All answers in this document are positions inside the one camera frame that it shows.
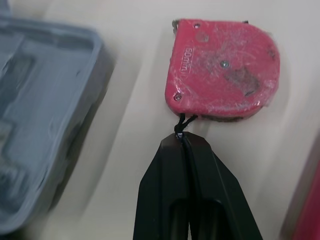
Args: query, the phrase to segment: scratched surface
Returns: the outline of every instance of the scratched surface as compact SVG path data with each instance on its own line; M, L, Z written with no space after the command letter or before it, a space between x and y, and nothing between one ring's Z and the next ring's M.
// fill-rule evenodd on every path
M240 120L270 103L279 74L280 54L266 32L242 22L182 19L165 99L177 114Z

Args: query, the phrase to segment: screw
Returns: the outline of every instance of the screw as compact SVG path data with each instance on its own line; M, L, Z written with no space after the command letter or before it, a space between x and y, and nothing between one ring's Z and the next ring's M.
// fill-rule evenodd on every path
M229 62L226 60L223 60L220 62L220 66L223 67L224 69L228 68L230 66Z
M196 23L195 25L193 25L195 29L200 28L200 23Z
M177 92L177 93L174 95L174 97L173 97L173 99L174 99L175 101L180 101L181 98L182 98L182 95L181 95L180 92Z

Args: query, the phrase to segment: white surface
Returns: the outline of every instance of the white surface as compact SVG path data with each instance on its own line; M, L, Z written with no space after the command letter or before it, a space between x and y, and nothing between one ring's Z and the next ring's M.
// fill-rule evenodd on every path
M249 22L281 54L269 107L238 123L198 121L237 177L264 240L279 236L320 127L320 3L314 0L14 0L13 13L98 30L117 65L57 207L27 230L43 240L133 237L138 187L177 117L164 100L173 19Z

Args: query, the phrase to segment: red object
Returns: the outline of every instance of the red object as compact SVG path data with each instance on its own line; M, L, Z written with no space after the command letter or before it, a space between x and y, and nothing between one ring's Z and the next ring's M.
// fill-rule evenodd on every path
M320 164L315 172L293 240L320 240Z
M165 100L176 114L238 120L271 101L279 74L279 51L266 32L243 22L181 19Z

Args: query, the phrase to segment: black cord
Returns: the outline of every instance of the black cord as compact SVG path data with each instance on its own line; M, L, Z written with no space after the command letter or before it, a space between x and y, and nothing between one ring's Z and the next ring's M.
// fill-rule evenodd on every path
M182 132L184 131L184 129L188 126L189 123L191 123L192 121L196 120L197 117L198 117L197 115L193 115L187 121L185 121L186 120L186 115L184 113L181 113L180 114L180 120L179 120L178 124L174 126L175 135L178 138L181 138L182 137Z

